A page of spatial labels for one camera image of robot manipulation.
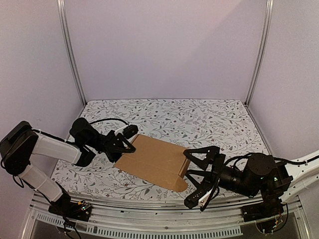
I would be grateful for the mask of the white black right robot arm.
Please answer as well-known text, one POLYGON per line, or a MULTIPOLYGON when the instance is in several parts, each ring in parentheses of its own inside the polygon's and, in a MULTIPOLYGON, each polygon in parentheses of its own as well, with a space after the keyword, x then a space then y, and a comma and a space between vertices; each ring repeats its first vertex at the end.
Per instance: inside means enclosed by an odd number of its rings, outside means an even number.
POLYGON ((294 160, 276 158, 263 153, 247 153, 226 159, 217 146, 186 149, 184 156, 199 170, 187 170, 187 179, 196 190, 184 205, 204 211, 221 188, 246 196, 262 195, 254 209, 262 217, 283 212, 283 202, 291 194, 288 189, 319 171, 319 153, 315 151, 294 160))

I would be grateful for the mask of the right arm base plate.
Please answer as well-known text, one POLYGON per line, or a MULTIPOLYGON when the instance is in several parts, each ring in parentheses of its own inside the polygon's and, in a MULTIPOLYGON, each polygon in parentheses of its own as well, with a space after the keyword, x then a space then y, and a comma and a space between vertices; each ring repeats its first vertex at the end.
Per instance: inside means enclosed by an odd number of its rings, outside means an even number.
POLYGON ((272 234, 283 221, 284 205, 281 199, 266 200, 261 203, 243 206, 241 213, 244 222, 272 218, 268 221, 257 223, 256 227, 263 234, 272 234))

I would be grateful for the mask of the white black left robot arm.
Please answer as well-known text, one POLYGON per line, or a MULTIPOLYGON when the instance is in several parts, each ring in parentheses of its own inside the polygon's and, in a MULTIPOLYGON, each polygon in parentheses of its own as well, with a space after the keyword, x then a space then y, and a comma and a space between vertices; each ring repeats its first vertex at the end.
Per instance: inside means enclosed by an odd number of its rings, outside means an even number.
POLYGON ((104 153, 114 163, 123 153, 135 152, 129 139, 138 133, 138 127, 125 123, 124 127, 99 133, 85 118, 78 118, 69 133, 73 142, 34 129, 21 121, 1 141, 1 166, 13 177, 19 177, 33 190, 44 195, 63 216, 74 212, 70 195, 58 183, 31 163, 32 155, 59 159, 78 167, 88 166, 96 154, 104 153))

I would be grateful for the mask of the brown cardboard box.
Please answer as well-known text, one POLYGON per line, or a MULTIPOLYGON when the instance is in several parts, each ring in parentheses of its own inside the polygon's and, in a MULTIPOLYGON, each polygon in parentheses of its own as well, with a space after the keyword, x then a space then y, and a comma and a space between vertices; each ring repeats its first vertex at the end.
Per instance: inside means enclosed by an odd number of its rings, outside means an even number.
POLYGON ((139 134, 132 145, 134 153, 125 153, 114 164, 124 172, 174 192, 183 192, 190 161, 183 154, 185 147, 139 134))

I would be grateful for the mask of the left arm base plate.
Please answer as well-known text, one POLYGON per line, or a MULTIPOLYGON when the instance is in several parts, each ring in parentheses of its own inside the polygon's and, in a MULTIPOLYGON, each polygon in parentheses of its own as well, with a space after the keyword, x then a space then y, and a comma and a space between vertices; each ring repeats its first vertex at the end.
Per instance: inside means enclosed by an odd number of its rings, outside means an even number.
POLYGON ((48 211, 68 219, 87 222, 90 219, 92 208, 92 204, 85 200, 72 202, 70 197, 61 197, 56 202, 50 202, 48 211))

